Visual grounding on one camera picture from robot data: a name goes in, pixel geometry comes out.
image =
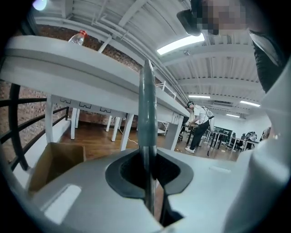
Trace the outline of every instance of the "black metal railing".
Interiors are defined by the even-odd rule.
[[[36,135],[25,147],[22,147],[19,132],[31,126],[32,124],[45,118],[45,114],[37,116],[33,119],[28,120],[18,125],[18,105],[24,103],[44,102],[46,98],[27,98],[19,99],[20,86],[17,84],[11,84],[10,95],[8,100],[0,100],[0,107],[8,106],[8,120],[9,120],[9,131],[0,136],[0,142],[3,144],[5,141],[11,138],[13,149],[16,157],[10,162],[10,168],[12,171],[15,169],[18,163],[20,163],[23,170],[28,169],[28,164],[25,159],[25,153],[32,147],[32,145],[45,134],[45,129]],[[63,107],[53,111],[53,114],[66,110],[65,115],[53,122],[53,126],[63,120],[68,119],[69,107]]]

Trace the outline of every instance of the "white shirt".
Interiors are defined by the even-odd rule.
[[[194,105],[193,111],[190,113],[189,121],[193,121],[195,116],[199,116],[199,120],[196,121],[198,125],[201,125],[208,121],[208,117],[206,116],[206,109],[199,105]]]

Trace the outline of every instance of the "plastic bottle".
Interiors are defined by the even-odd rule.
[[[87,36],[87,32],[84,30],[80,30],[80,32],[69,39],[70,43],[82,45],[85,37]]]

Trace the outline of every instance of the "white cable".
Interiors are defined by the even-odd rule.
[[[131,139],[129,139],[129,138],[128,138],[128,140],[131,141],[131,142],[134,142],[135,144],[138,144],[137,142],[135,142],[135,141],[133,141],[133,140],[131,140]]]

